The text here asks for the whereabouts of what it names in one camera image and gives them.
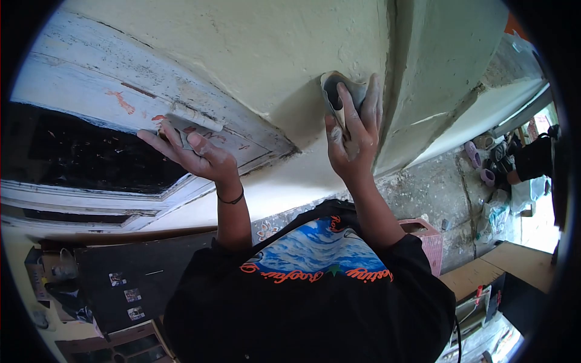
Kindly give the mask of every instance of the right hand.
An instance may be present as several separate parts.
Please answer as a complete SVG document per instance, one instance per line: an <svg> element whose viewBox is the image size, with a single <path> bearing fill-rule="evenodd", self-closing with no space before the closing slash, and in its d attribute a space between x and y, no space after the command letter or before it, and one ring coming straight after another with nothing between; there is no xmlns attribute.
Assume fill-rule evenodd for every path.
<svg viewBox="0 0 581 363"><path fill-rule="evenodd" d="M342 82L337 85L337 92L343 102L345 126L349 131L349 145L343 143L343 131L333 116L325 116L329 161L333 170L343 179L347 187L355 186L358 181L372 178L371 164L379 143L379 126L383 116L383 92L379 85L379 76L374 73L370 78L367 94L361 107L361 117L357 114L351 94Z"/></svg>
<svg viewBox="0 0 581 363"><path fill-rule="evenodd" d="M162 121L162 128L170 142L164 141L147 130L139 130L137 137L193 175L212 180L216 182L216 185L239 182L238 166L232 154L214 146L197 132L192 132L188 135L188 143L194 149L194 153L182 147L179 133L168 121Z"/></svg>

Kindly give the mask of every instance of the black bracelet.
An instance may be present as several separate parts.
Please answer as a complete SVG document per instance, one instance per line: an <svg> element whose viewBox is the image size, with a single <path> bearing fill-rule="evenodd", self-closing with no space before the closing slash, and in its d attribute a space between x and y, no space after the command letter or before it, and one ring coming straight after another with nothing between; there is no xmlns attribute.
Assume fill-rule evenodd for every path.
<svg viewBox="0 0 581 363"><path fill-rule="evenodd" d="M242 200L242 197L244 197L244 187L242 187L242 194L240 194L240 197L234 199L231 202L225 202L222 198L220 198L220 196L218 195L218 192L216 192L216 195L218 196L218 200L221 201L222 203L225 204L236 204L238 202L240 202Z"/></svg>

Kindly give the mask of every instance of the black cable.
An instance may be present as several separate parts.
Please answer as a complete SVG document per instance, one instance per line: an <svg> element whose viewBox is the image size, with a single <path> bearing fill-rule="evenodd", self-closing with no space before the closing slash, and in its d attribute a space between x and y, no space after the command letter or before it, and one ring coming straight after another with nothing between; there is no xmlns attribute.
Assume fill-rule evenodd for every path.
<svg viewBox="0 0 581 363"><path fill-rule="evenodd" d="M462 336L460 335L460 324L458 324L458 317L454 315L454 322L456 323L456 331L458 332L458 363L462 358Z"/></svg>

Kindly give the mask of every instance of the leg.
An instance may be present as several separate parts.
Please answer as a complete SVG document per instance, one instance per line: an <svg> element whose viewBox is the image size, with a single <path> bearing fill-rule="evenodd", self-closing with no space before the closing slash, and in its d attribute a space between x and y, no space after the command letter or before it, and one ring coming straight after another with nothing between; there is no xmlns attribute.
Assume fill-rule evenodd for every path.
<svg viewBox="0 0 581 363"><path fill-rule="evenodd" d="M507 174L507 181L510 185L516 185L521 183L521 179L518 177L518 173L516 170L510 171Z"/></svg>

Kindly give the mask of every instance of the orange object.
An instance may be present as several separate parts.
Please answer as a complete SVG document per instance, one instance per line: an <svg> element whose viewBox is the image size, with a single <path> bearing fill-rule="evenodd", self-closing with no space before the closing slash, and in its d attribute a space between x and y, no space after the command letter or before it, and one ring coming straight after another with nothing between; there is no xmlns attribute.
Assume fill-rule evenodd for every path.
<svg viewBox="0 0 581 363"><path fill-rule="evenodd" d="M504 28L504 32L512 35L514 31L517 32L519 37L530 42L529 37L526 35L525 31L522 29L516 18L512 15L512 13L508 13L507 26Z"/></svg>

